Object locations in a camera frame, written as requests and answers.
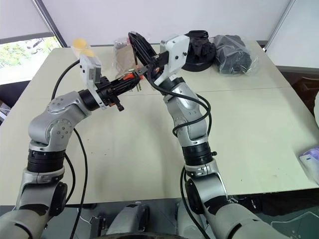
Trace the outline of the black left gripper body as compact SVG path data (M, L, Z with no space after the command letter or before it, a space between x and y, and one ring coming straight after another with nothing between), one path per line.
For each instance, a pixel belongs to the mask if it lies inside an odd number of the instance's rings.
M109 81L107 77L100 78L100 83L97 85L98 95L106 106L113 106L112 96L117 96L115 93L115 80Z

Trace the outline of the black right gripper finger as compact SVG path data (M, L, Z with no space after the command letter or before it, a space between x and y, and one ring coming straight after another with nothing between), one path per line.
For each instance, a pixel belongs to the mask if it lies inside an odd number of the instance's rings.
M152 46L149 43L132 43L135 58L137 58L143 66L152 61Z
M129 37L129 41L130 44L132 45L132 43L135 42L139 42L139 43L149 43L142 35L140 35L137 32L131 31L128 33L128 37ZM152 47L152 56L157 55L157 53L154 51L153 47Z

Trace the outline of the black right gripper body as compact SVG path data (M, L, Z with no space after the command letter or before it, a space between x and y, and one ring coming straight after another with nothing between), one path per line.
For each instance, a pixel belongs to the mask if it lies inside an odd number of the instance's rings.
M163 73L164 66L168 63L168 60L168 51L152 56L148 63L147 77L158 78Z

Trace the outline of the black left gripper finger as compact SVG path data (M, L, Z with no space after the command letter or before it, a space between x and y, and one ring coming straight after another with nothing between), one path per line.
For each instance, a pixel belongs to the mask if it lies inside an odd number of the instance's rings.
M124 107L123 105L120 103L120 100L118 98L118 96L112 96L112 104L117 106L118 111L123 111Z
M127 74L115 80L115 93L123 94L132 90L141 80L137 74Z

